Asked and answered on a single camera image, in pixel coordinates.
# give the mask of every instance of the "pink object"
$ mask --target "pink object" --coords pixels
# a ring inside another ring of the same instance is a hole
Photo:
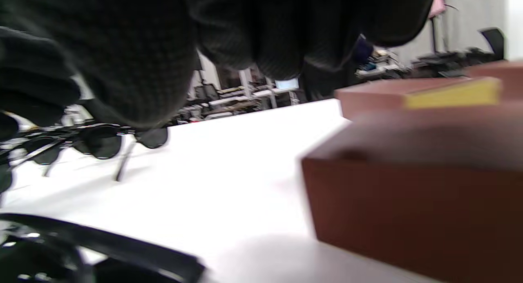
[[[432,8],[430,8],[430,14],[428,15],[428,18],[440,15],[441,13],[445,12],[445,9],[445,0],[434,0],[432,3]]]

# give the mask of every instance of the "chair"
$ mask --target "chair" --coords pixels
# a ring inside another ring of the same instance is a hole
[[[494,52],[494,61],[505,59],[505,36],[497,27],[480,29],[479,32],[489,43],[492,52]]]

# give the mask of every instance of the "sunglasses lens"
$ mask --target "sunglasses lens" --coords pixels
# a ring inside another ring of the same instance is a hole
[[[13,184],[13,175],[9,167],[9,163],[0,164],[0,194],[6,192]]]
[[[98,159],[113,158],[120,152],[122,137],[114,127],[96,127],[82,132],[81,141],[75,145],[76,150],[91,154]]]
[[[158,128],[155,130],[136,132],[138,143],[141,143],[149,149],[156,149],[162,147],[169,139],[169,132],[167,128]]]
[[[51,143],[54,143],[56,140],[53,138],[37,138],[33,141],[29,141],[25,145],[25,149],[28,153],[34,152],[45,145],[49,145]],[[39,165],[49,165],[53,162],[56,162],[58,159],[58,155],[60,154],[60,147],[54,147],[52,149],[48,149],[45,152],[42,152],[38,154],[35,158],[33,158],[33,161],[36,162]]]
[[[7,236],[0,243],[0,282],[69,282],[72,271],[58,251]]]

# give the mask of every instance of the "black knit glove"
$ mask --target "black knit glove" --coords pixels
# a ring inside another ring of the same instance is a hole
[[[80,98],[70,76],[54,42],[0,27],[0,141],[18,131],[6,112],[38,126],[59,122],[65,106]]]
[[[136,127],[183,104],[196,46],[216,64],[256,64],[270,78],[304,61],[336,70],[360,34],[398,46],[423,28],[432,0],[11,0],[55,39],[101,103]]]

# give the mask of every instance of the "yellow label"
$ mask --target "yellow label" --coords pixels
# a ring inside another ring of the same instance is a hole
[[[500,91],[499,80],[471,80],[450,87],[409,94],[405,99],[405,108],[496,105],[499,104]]]

